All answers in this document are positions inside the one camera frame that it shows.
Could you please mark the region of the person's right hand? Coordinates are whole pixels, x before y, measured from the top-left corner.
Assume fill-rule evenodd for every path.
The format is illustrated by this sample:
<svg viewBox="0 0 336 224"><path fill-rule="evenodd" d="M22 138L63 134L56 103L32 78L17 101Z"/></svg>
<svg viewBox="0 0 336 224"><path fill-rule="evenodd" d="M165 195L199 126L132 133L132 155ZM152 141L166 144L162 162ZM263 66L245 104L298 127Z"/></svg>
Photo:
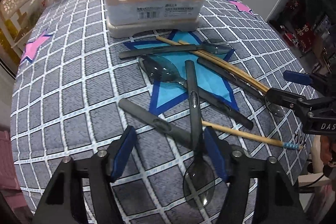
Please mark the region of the person's right hand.
<svg viewBox="0 0 336 224"><path fill-rule="evenodd" d="M321 135L320 158L324 164L323 174L335 182L335 137Z"/></svg>

